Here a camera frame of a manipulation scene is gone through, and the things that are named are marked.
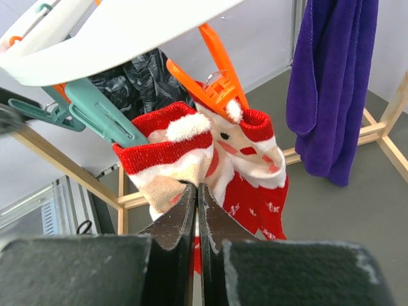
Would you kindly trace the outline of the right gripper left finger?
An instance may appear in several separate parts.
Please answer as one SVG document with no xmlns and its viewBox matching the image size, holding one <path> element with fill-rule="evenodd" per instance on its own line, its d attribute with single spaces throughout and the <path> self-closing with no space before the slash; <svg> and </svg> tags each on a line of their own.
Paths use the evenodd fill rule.
<svg viewBox="0 0 408 306">
<path fill-rule="evenodd" d="M 2 305 L 191 305 L 196 188 L 137 235 L 18 238 L 1 249 Z"/>
</svg>

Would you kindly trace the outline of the teal clip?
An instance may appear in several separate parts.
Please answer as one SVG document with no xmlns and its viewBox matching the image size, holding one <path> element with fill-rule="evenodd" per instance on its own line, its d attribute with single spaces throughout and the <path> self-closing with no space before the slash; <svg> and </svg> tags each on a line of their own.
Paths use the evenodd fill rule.
<svg viewBox="0 0 408 306">
<path fill-rule="evenodd" d="M 68 82 L 65 94 L 72 116 L 110 143 L 123 148 L 144 145 L 147 138 L 87 78 Z"/>
</svg>

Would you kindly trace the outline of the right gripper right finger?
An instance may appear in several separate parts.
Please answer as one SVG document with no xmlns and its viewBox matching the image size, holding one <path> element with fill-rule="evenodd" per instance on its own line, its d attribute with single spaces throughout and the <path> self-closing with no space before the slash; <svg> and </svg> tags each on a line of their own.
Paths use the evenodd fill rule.
<svg viewBox="0 0 408 306">
<path fill-rule="evenodd" d="M 394 305 L 376 259 L 345 241 L 260 240 L 198 188 L 204 305 Z"/>
</svg>

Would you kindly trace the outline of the red santa sock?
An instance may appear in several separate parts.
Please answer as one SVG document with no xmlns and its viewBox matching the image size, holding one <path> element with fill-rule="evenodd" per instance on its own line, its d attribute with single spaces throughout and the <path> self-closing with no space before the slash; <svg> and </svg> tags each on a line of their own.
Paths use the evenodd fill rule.
<svg viewBox="0 0 408 306">
<path fill-rule="evenodd" d="M 270 117 L 247 109 L 232 123 L 193 97 L 197 111 L 211 120 L 219 153 L 207 184 L 223 209 L 247 231 L 268 240 L 284 240 L 282 211 L 288 195 L 286 160 L 276 142 Z"/>
<path fill-rule="evenodd" d="M 210 120 L 183 102 L 132 123 L 148 142 L 128 148 L 115 143 L 113 151 L 156 220 L 176 204 L 186 185 L 198 186 L 215 172 L 219 153 Z"/>
</svg>

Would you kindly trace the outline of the orange clip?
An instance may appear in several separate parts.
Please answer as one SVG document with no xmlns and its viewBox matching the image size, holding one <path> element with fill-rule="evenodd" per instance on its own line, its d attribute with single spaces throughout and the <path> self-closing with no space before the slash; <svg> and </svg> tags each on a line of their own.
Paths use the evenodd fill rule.
<svg viewBox="0 0 408 306">
<path fill-rule="evenodd" d="M 230 57 L 218 34 L 208 23 L 198 27 L 200 34 L 218 68 L 199 85 L 172 60 L 167 60 L 168 71 L 194 96 L 215 113 L 232 123 L 242 120 L 249 104 Z"/>
</svg>

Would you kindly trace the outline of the white round clip hanger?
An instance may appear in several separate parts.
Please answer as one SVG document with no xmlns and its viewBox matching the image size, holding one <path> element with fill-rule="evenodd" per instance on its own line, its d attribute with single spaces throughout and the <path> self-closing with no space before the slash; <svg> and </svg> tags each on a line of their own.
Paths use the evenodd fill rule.
<svg viewBox="0 0 408 306">
<path fill-rule="evenodd" d="M 1 37 L 1 68 L 24 86 L 87 77 L 156 48 L 236 1 L 36 1 Z"/>
</svg>

